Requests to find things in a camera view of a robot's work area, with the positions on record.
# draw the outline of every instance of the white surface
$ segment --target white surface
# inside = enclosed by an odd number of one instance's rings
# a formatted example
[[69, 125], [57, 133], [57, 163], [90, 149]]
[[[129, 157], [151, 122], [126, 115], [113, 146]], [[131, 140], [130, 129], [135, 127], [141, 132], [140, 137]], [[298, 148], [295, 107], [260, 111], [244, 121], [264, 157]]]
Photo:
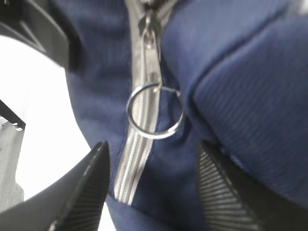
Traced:
[[301, 13], [305, 15], [308, 14], [308, 0], [303, 0]]
[[[90, 150], [73, 116], [64, 70], [40, 53], [0, 37], [0, 99], [26, 122], [16, 181], [25, 200]], [[114, 231], [107, 206], [99, 230]]]

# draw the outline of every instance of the ribbed black plastic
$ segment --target ribbed black plastic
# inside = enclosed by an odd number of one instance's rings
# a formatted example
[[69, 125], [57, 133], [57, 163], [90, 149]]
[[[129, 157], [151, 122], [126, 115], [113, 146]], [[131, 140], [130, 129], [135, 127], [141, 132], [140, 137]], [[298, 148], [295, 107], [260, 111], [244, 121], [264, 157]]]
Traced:
[[256, 218], [244, 208], [204, 151], [200, 155], [198, 175], [200, 198], [210, 230], [261, 230]]
[[101, 219], [106, 189], [109, 186], [109, 174], [102, 174], [102, 167], [89, 169], [89, 178], [85, 181], [67, 216], [57, 231], [96, 231]]
[[275, 194], [202, 142], [197, 185], [210, 231], [308, 231], [308, 211]]
[[108, 144], [99, 143], [52, 186], [1, 213], [0, 231], [96, 231], [109, 175]]

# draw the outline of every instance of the navy blue fabric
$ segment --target navy blue fabric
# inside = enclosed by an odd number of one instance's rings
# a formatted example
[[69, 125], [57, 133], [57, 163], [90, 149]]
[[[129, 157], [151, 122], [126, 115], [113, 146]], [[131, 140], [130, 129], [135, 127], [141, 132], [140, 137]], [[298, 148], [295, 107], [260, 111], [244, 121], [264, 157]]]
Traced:
[[[206, 230], [195, 186], [199, 139], [254, 178], [308, 208], [308, 19], [286, 16], [287, 0], [182, 0], [162, 38], [162, 70], [180, 88], [188, 115], [173, 137], [155, 141], [131, 207], [113, 199], [126, 141], [131, 92], [128, 13], [122, 0], [57, 0], [82, 42], [67, 73], [78, 125], [93, 147], [110, 144], [109, 209], [119, 231]], [[170, 93], [158, 130], [180, 115]]]
[[119, 231], [173, 231], [168, 224], [164, 224], [148, 214], [135, 208], [120, 203], [113, 197], [106, 200], [109, 211], [112, 214], [116, 230]]
[[108, 141], [111, 182], [126, 141], [125, 113], [131, 93], [131, 43], [128, 12], [122, 0], [57, 0], [81, 43], [77, 71], [67, 73], [76, 121], [90, 147]]
[[308, 207], [308, 19], [255, 3], [183, 4], [163, 53], [201, 137], [209, 124], [253, 177]]

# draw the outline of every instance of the gray object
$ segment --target gray object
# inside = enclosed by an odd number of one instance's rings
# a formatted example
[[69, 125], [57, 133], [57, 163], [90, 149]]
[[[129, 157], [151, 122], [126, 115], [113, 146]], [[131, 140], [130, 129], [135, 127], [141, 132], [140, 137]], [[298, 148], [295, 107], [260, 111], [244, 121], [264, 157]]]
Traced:
[[23, 189], [15, 175], [24, 132], [5, 122], [0, 125], [0, 212], [24, 200]]

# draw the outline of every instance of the metal zipper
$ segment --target metal zipper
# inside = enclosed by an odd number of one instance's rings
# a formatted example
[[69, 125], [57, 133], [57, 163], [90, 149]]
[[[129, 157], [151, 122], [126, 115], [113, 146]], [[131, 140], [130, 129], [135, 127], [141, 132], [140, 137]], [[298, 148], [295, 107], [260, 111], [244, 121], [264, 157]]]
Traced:
[[[125, 2], [130, 21], [132, 90], [134, 91], [137, 87], [149, 82], [162, 83], [159, 60], [160, 31], [166, 25], [177, 0], [125, 0]], [[149, 18], [152, 21], [147, 24], [146, 20]], [[154, 31], [154, 37], [151, 33], [147, 34], [149, 31]], [[133, 117], [142, 129], [154, 132], [158, 120], [160, 92], [145, 91], [142, 96], [137, 98], [133, 105]], [[129, 126], [127, 141], [115, 177], [114, 193], [118, 201], [132, 204], [152, 144], [152, 139], [141, 136]]]

